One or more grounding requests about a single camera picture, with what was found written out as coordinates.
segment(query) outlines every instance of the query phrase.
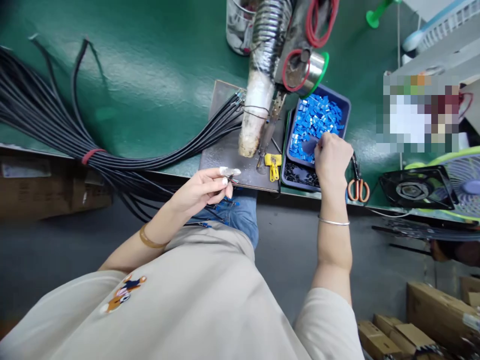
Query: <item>wrist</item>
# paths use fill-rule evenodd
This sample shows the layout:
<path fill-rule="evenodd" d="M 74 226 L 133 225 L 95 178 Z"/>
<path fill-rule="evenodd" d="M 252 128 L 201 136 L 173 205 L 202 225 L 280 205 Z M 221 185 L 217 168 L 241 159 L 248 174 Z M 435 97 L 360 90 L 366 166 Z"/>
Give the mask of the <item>wrist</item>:
<path fill-rule="evenodd" d="M 189 219 L 190 216 L 175 211 L 167 201 L 146 225 L 145 236 L 153 243 L 166 244 Z"/>
<path fill-rule="evenodd" d="M 337 179 L 336 181 L 330 179 L 318 178 L 320 184 L 321 196 L 333 196 L 333 197 L 345 197 L 345 191 L 347 190 L 347 180 L 344 177 Z"/>
<path fill-rule="evenodd" d="M 156 217 L 165 218 L 166 220 L 170 221 L 172 224 L 177 225 L 181 224 L 181 226 L 185 225 L 188 220 L 190 220 L 191 216 L 187 215 L 185 211 L 178 211 L 173 206 L 171 200 L 167 201 L 161 208 L 158 210 Z"/>

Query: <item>black fan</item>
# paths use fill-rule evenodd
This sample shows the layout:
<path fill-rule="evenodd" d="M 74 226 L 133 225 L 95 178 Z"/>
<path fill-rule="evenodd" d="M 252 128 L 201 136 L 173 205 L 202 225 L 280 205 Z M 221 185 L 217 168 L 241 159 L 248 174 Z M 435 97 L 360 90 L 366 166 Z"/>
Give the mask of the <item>black fan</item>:
<path fill-rule="evenodd" d="M 385 172 L 378 182 L 394 207 L 454 210 L 459 203 L 441 165 Z"/>

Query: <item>cardboard box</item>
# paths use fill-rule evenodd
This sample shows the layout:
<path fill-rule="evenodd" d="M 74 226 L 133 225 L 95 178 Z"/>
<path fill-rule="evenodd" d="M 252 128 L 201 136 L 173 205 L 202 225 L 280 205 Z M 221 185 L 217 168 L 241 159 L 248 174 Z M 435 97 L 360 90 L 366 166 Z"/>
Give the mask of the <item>cardboard box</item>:
<path fill-rule="evenodd" d="M 375 314 L 373 315 L 373 324 L 379 328 L 382 333 L 390 337 L 390 333 L 395 326 L 403 324 L 403 322 L 396 317 Z"/>
<path fill-rule="evenodd" d="M 468 305 L 480 307 L 480 279 L 470 276 L 460 277 L 460 297 Z"/>
<path fill-rule="evenodd" d="M 395 359 L 402 358 L 399 347 L 370 321 L 358 322 L 358 337 L 361 346 L 373 360 L 383 360 L 386 355 L 391 355 Z"/>
<path fill-rule="evenodd" d="M 107 207 L 105 186 L 85 182 L 87 169 L 69 159 L 0 156 L 0 220 L 39 220 Z"/>
<path fill-rule="evenodd" d="M 476 310 L 425 283 L 407 285 L 408 321 L 447 349 L 462 354 L 472 335 L 480 336 L 480 317 Z"/>
<path fill-rule="evenodd" d="M 435 345 L 435 341 L 429 338 L 423 331 L 413 324 L 399 324 L 390 333 L 390 339 L 408 355 L 413 355 L 417 349 Z"/>

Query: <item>sleeve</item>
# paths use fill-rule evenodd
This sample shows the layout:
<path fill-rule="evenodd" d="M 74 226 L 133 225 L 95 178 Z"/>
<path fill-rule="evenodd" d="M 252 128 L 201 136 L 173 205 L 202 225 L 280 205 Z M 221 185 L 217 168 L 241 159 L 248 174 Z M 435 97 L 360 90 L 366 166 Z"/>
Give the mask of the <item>sleeve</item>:
<path fill-rule="evenodd" d="M 125 276 L 98 271 L 52 290 L 0 341 L 0 359 L 50 357 Z"/>
<path fill-rule="evenodd" d="M 308 292 L 295 332 L 313 360 L 364 360 L 354 311 L 331 290 Z"/>

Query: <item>wire harness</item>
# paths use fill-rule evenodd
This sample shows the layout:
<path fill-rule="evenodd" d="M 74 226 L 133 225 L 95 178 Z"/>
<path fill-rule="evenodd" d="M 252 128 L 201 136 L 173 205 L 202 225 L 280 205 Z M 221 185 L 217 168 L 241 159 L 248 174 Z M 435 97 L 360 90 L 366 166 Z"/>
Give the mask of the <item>wire harness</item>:
<path fill-rule="evenodd" d="M 71 110 L 61 98 L 52 61 L 36 36 L 29 38 L 41 52 L 48 70 L 48 82 L 0 46 L 0 121 L 26 135 L 95 169 L 120 197 L 126 207 L 143 222 L 152 216 L 149 203 L 166 202 L 178 185 L 151 180 L 149 171 L 158 171 L 190 158 L 215 144 L 225 135 L 240 130 L 244 93 L 230 96 L 200 133 L 183 147 L 163 156 L 125 158 L 102 149 L 84 125 L 77 99 L 77 79 L 90 42 L 84 39 L 70 77 Z M 211 206 L 212 218 L 222 221 Z"/>

